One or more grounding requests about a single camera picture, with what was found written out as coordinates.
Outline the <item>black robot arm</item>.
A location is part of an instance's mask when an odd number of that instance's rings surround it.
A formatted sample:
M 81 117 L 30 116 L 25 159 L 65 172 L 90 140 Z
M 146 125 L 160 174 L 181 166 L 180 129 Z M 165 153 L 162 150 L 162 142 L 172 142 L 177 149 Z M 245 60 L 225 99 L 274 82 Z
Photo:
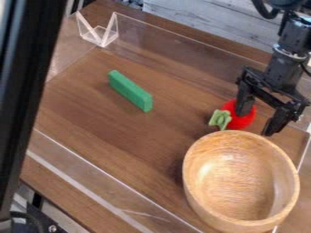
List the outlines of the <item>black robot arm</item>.
M 264 71 L 249 66 L 236 80 L 234 112 L 244 117 L 260 98 L 276 111 L 265 122 L 261 134 L 272 136 L 284 126 L 296 122 L 311 101 L 298 93 L 296 86 L 302 73 L 311 76 L 305 66 L 311 60 L 311 18 L 296 11 L 311 10 L 311 0 L 250 0 L 265 19 L 282 14 L 277 30 L 278 40 Z

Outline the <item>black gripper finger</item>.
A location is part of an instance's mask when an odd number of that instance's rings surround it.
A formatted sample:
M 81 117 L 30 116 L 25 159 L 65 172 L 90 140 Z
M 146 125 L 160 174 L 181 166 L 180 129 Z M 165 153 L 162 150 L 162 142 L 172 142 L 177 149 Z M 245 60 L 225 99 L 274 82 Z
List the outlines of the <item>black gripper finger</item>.
M 254 97 L 252 94 L 250 86 L 241 81 L 237 85 L 236 93 L 236 115 L 244 117 L 252 108 Z
M 268 118 L 261 135 L 270 137 L 278 133 L 284 126 L 296 119 L 296 111 L 285 107 L 278 107 L 274 114 Z

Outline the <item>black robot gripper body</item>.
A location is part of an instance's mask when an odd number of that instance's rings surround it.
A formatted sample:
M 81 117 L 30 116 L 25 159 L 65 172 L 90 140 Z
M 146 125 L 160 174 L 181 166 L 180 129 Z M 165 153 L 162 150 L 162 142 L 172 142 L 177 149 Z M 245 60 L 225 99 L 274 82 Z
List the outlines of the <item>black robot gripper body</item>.
M 264 79 L 265 75 L 257 69 L 245 66 L 241 75 L 236 80 L 236 84 L 244 81 L 252 89 L 254 98 L 258 98 L 273 109 L 285 107 L 296 111 L 296 119 L 298 120 L 304 109 L 311 105 L 311 101 L 298 93 L 296 89 L 281 90 L 278 87 L 272 86 Z

